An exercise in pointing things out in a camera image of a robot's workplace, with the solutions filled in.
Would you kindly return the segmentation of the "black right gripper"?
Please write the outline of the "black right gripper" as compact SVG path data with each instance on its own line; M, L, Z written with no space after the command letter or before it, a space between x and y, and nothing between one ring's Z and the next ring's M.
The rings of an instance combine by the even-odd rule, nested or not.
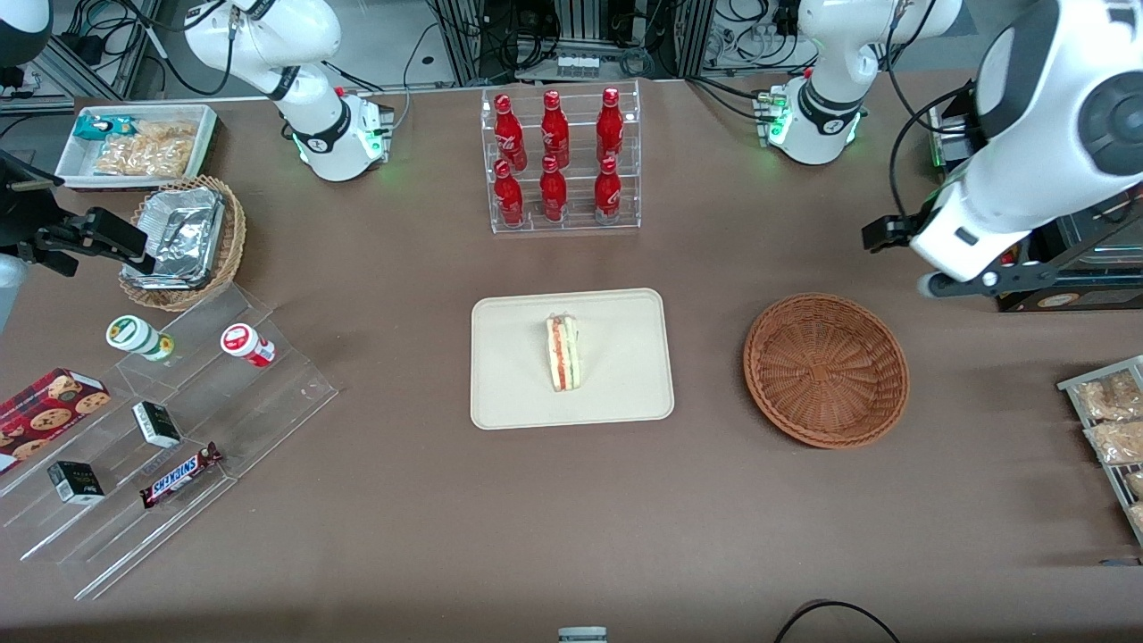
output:
M41 265L63 278L73 278L79 267L75 257L66 252L130 265L154 264L154 257L146 251L145 232L102 207L70 216L54 199L54 188L62 185L63 179L51 172L37 170L1 151L1 254L17 256L27 265ZM61 251L30 241L51 225L57 225L54 248Z

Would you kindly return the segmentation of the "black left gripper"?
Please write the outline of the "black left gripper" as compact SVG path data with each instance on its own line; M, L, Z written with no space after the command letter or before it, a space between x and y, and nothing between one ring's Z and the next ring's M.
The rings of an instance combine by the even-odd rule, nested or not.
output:
M880 254L895 246L910 246L928 222L930 212L885 215L880 223L870 223L862 228L863 248L869 254Z

